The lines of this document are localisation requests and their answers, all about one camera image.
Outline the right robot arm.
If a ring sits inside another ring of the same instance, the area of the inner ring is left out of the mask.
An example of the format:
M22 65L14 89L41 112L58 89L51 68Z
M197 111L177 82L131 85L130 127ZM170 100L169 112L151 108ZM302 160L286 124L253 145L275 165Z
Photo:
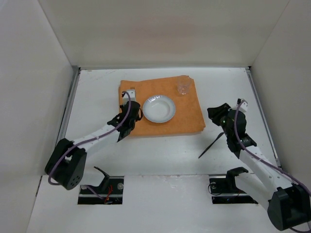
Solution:
M311 192L299 180L268 161L246 133L248 103L238 99L236 107L224 103L207 109L208 118L223 129L229 150L246 167L228 170L220 193L244 192L260 204L279 231L311 220Z

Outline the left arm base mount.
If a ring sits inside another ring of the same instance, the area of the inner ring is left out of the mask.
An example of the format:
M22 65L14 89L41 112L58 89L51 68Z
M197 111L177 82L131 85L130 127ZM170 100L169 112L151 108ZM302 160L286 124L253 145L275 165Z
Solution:
M110 176L99 167L94 167L95 175L100 175L98 186L81 185L78 205L121 205L123 202L124 176Z

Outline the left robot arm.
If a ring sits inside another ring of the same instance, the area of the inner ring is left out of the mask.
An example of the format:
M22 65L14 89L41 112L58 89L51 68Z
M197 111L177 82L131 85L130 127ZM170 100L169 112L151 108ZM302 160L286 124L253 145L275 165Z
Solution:
M93 181L86 181L86 159L103 147L120 142L135 128L137 121L142 119L140 104L129 101L120 106L121 113L99 130L80 139L61 139L54 148L46 167L48 183L60 185L66 190L72 190L77 185L101 186L104 181L104 172L101 175L91 174Z

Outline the black knife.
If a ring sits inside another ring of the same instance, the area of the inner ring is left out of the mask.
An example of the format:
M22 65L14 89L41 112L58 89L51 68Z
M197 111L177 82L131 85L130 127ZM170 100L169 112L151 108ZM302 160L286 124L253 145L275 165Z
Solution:
M207 148L199 155L198 159L200 159L223 135L224 132L218 134L216 139L209 146L207 146Z

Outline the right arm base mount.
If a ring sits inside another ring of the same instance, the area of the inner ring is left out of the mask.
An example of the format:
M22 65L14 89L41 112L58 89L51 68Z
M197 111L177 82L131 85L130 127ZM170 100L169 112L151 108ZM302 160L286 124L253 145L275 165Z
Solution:
M235 178L242 173L248 173L248 170L237 167L227 171L225 175L209 177L207 188L213 204L257 204L253 198L236 187Z

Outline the white round plate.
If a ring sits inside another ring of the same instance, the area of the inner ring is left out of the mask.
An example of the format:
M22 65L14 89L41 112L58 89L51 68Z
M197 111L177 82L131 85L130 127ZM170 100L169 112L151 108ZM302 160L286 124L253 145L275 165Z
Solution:
M144 102L142 112L144 117L152 123L165 123L174 117L176 106L169 97L154 95Z

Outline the orange cloth placemat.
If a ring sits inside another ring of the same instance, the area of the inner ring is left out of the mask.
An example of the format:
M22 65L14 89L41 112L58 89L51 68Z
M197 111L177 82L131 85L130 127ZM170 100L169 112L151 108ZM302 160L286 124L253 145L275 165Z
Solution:
M179 78L175 76L144 81L121 81L119 94L133 87L136 92L136 102L140 105L143 105L151 96L165 95L173 100L176 107L174 117L166 123L152 123L144 117L136 123L131 136L197 133L205 128L194 80L190 78L189 92L182 95L177 90Z

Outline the clear drinking glass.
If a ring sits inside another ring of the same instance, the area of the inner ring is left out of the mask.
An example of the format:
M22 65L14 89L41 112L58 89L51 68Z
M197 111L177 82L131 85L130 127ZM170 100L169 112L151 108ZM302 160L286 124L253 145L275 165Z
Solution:
M185 95L189 92L191 85L191 78L189 76L177 77L177 90L181 95Z

